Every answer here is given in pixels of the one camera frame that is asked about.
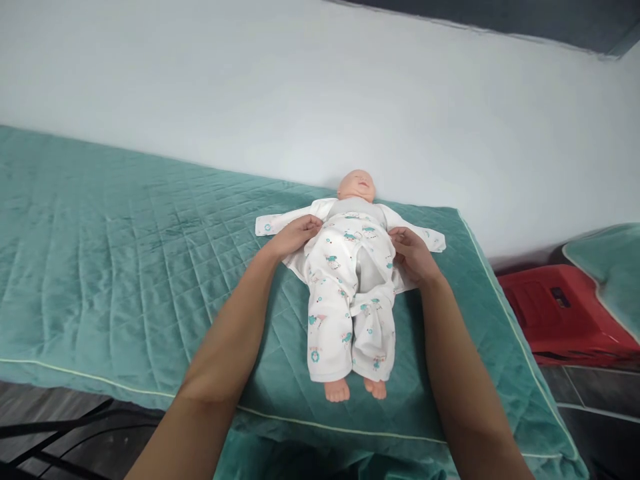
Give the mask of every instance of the mattress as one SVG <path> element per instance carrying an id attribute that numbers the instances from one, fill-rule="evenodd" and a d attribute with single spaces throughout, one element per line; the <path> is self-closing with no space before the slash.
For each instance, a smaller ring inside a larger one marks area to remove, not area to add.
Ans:
<path id="1" fill-rule="evenodd" d="M 267 238 L 256 216 L 333 192 L 0 127 L 0 378 L 168 408 L 216 312 Z M 538 477 L 586 478 L 502 290 L 457 210 L 384 202 L 445 234 L 437 262 Z M 394 306 L 389 396 L 354 375 L 326 402 L 306 366 L 308 289 L 283 265 L 233 428 L 455 468 L 424 365 L 415 292 Z"/>

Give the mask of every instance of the person's left hand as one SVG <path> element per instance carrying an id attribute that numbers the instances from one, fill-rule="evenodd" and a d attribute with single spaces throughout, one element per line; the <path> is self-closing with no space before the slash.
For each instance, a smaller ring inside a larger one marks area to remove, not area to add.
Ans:
<path id="1" fill-rule="evenodd" d="M 322 220 L 313 215 L 305 215 L 280 230 L 274 238 L 269 240 L 264 249 L 283 259 L 314 238 L 321 227 Z"/>

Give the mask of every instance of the baby doll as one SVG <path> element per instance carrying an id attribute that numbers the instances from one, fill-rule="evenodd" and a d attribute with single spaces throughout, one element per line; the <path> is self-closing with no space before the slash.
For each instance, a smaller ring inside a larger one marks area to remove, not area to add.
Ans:
<path id="1" fill-rule="evenodd" d="M 393 303 L 396 293 L 413 288 L 393 264 L 395 249 L 387 232 L 408 227 L 429 250 L 445 249 L 441 233 L 402 220 L 387 206 L 374 204 L 374 196 L 370 174 L 354 170 L 340 182 L 337 199 L 256 219 L 256 235 L 274 235 L 307 214 L 324 222 L 284 262 L 309 286 L 307 364 L 311 380 L 324 383 L 329 401 L 349 398 L 345 377 L 351 370 L 375 398 L 387 395 L 385 382 L 395 358 Z"/>

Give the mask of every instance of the hand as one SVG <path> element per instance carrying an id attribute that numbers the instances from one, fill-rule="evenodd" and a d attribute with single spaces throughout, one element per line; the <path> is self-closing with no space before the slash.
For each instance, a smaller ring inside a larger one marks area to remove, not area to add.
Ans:
<path id="1" fill-rule="evenodd" d="M 300 217 L 286 227 L 264 246 L 264 250 L 271 252 L 280 260 L 290 253 L 295 252 L 306 242 L 314 238 L 320 228 L 322 220 L 313 215 L 305 215 Z"/>
<path id="2" fill-rule="evenodd" d="M 395 247 L 395 259 L 404 266 L 409 278 L 418 286 L 442 276 L 424 240 L 412 230 L 396 227 L 390 230 L 389 236 Z"/>

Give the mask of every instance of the red plastic stool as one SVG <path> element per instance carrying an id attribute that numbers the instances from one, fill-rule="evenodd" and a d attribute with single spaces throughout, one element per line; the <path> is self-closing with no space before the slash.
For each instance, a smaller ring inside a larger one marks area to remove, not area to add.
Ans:
<path id="1" fill-rule="evenodd" d="M 498 277 L 540 365 L 608 366 L 640 359 L 640 345 L 595 296 L 595 283 L 570 265 Z"/>

